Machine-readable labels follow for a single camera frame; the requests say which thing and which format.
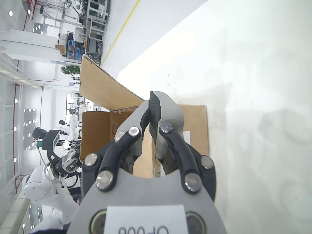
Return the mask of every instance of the open cardboard box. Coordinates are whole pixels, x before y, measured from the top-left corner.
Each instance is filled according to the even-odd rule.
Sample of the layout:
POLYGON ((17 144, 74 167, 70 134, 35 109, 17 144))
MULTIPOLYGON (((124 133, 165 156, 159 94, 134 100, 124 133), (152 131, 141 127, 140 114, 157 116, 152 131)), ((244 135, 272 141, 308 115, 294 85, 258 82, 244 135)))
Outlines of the open cardboard box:
MULTIPOLYGON (((109 110, 82 114, 80 160, 83 162, 89 153, 99 151, 114 139, 119 126, 144 100, 85 55, 80 69, 80 95, 109 110)), ((209 155, 206 106, 179 106, 184 114, 183 131, 190 132, 190 145, 200 154, 209 155)), ((155 146, 148 127, 144 132, 142 155, 134 164, 133 174, 140 177, 160 176, 160 162, 155 157, 155 146)))

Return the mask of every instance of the white column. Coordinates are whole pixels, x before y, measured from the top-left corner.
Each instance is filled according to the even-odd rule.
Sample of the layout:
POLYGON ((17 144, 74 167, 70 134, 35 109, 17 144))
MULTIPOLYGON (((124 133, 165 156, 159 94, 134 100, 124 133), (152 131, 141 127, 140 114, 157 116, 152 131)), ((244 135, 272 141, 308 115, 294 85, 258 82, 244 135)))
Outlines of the white column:
POLYGON ((56 61, 60 64, 80 63, 78 60, 63 57, 55 49, 57 43, 58 38, 27 31, 10 30, 10 32, 0 33, 0 48, 12 59, 45 63, 56 61))

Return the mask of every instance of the industrial robot arm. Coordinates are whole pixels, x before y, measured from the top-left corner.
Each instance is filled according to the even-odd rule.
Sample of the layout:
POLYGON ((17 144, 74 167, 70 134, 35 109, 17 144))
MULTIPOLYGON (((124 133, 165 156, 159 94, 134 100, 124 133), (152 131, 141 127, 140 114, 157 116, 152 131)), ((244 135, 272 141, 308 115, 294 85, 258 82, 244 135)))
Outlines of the industrial robot arm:
MULTIPOLYGON (((105 226, 110 206, 183 205, 189 234, 225 234, 214 206, 214 162, 184 141, 183 126, 184 116, 179 106, 164 93, 152 92, 150 100, 121 124, 113 141, 85 158, 81 176, 83 201, 67 233, 108 233, 105 226), (134 162, 142 153, 148 124, 156 157, 166 174, 156 179, 131 174, 134 162)), ((145 233, 140 225, 130 227, 128 233, 131 230, 136 233, 135 228, 137 233, 145 233)), ((127 232, 120 228, 116 233, 127 232)), ((160 231, 154 228, 152 233, 174 232, 166 227, 160 231)))

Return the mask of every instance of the screw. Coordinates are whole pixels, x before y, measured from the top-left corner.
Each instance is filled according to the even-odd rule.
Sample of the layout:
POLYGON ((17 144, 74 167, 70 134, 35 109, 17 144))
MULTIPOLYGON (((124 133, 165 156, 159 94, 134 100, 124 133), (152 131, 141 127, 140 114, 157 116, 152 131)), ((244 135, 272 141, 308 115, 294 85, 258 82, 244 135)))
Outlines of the screw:
POLYGON ((207 155, 203 155, 202 158, 200 159, 200 162, 201 162, 202 166, 207 170, 209 170, 210 168, 212 168, 214 166, 214 162, 207 155))
POLYGON ((168 122, 164 122, 163 124, 161 124, 160 129, 164 133, 170 133, 173 130, 172 124, 168 122))
POLYGON ((110 171, 102 171, 98 174, 96 179, 97 188, 99 190, 106 190, 113 182, 113 174, 110 171))
POLYGON ((186 174, 184 182, 185 186, 194 193, 197 193, 202 188, 202 180, 196 173, 186 174))
POLYGON ((86 158, 85 158, 85 161, 84 161, 84 163, 85 163, 85 165, 86 166, 93 166, 93 165, 95 165, 95 163, 96 163, 96 161, 97 161, 97 154, 95 154, 95 153, 90 153, 90 154, 88 154, 87 156, 86 156, 86 158))
POLYGON ((140 130, 137 127, 131 127, 128 133, 131 137, 136 137, 140 133, 140 130))
POLYGON ((124 135, 124 132, 118 132, 115 136, 115 142, 117 142, 119 139, 121 139, 121 137, 124 135))

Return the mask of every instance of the yellow floor line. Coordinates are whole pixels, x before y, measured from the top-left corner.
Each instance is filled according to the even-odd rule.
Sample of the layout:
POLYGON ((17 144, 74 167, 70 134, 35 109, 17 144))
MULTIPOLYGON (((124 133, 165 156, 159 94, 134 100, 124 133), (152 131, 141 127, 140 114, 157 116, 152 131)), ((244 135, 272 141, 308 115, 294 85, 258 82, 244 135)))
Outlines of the yellow floor line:
POLYGON ((136 7, 137 7, 137 5, 139 4, 139 2, 140 2, 140 1, 141 1, 141 0, 137 0, 137 2, 136 2, 136 4, 135 4, 135 6, 132 8, 132 10, 131 10, 131 12, 130 12, 129 16, 127 17, 126 21, 125 21, 125 22, 124 22, 124 24, 122 25, 122 28, 120 29, 120 31, 119 31, 119 33, 118 33, 118 35, 117 35, 117 37, 116 37, 115 41, 113 42, 113 44, 110 46, 110 49, 108 50, 108 53, 106 54, 106 56, 105 56, 105 58, 104 58, 104 60, 102 61, 102 63, 101 63, 101 65, 100 65, 100 66, 102 66, 102 65, 104 64, 104 62, 105 62, 106 58, 108 57, 108 55, 109 55, 110 51, 111 51, 111 50, 112 50, 112 48, 114 47, 114 44, 116 43, 117 39, 119 38, 119 36, 120 36, 121 32, 123 31, 123 29, 124 29, 125 25, 127 24, 128 20, 130 19, 131 15, 132 15, 132 14, 133 14, 133 12, 135 11, 135 9, 136 9, 136 7))

